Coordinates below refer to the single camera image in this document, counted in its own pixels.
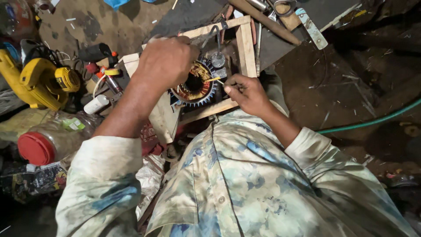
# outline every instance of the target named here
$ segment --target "white capacitor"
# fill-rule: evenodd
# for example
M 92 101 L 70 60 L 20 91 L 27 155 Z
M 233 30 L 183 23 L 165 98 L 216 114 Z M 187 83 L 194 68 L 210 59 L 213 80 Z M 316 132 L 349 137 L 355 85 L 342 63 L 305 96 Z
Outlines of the white capacitor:
M 95 99 L 91 100 L 87 105 L 85 105 L 83 107 L 83 110 L 87 114 L 94 114 L 100 109 L 104 108 L 104 106 L 106 106 L 107 104 L 109 104 L 109 100 L 107 99 L 107 97 L 103 94 L 100 94 L 97 97 L 95 97 Z

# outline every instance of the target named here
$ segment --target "person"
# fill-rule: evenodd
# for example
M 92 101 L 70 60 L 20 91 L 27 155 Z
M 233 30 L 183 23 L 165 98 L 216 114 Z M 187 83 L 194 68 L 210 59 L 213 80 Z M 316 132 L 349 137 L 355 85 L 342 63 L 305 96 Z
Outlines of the person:
M 72 161 L 57 236 L 138 235 L 138 136 L 198 55 L 184 36 L 148 43 L 124 96 Z M 416 236 L 367 168 L 294 124 L 257 78 L 234 75 L 224 90 L 241 109 L 217 116 L 188 145 L 146 236 Z

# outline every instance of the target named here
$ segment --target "hand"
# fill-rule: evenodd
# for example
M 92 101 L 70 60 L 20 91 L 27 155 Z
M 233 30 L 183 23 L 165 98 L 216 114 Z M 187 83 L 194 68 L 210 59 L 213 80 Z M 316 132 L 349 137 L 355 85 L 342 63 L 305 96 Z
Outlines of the hand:
M 190 44 L 187 36 L 166 38 L 154 36 L 139 58 L 139 66 L 132 76 L 134 84 L 141 83 L 161 96 L 167 89 L 185 82 L 199 56 L 199 49 Z
M 224 84 L 225 92 L 241 109 L 260 118 L 268 116 L 275 106 L 269 101 L 258 78 L 235 74 Z

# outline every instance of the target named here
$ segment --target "shirt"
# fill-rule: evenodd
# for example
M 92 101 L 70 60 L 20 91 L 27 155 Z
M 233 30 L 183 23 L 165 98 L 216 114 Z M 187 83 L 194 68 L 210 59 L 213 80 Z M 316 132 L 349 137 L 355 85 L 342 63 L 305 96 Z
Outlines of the shirt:
M 82 144 L 56 209 L 57 236 L 137 236 L 139 139 Z M 303 128 L 284 149 L 242 110 L 193 139 L 165 185 L 147 236 L 417 236 L 376 177 Z

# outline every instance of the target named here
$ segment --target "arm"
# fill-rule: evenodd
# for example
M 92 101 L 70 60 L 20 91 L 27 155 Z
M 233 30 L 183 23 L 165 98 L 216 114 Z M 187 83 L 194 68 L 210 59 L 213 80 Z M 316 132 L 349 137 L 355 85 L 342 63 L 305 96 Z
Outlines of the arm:
M 301 128 L 269 101 L 259 79 L 236 74 L 225 82 L 224 90 L 244 112 L 263 119 L 284 148 L 300 133 Z
M 355 159 L 331 145 L 331 140 L 300 129 L 279 112 L 256 78 L 234 75 L 225 92 L 244 112 L 265 121 L 309 179 L 318 197 L 375 236 L 416 236 L 377 178 Z
M 117 107 L 83 142 L 56 209 L 57 236 L 137 236 L 134 208 L 143 165 L 137 139 L 160 96 L 183 83 L 198 57 L 190 39 L 154 38 Z

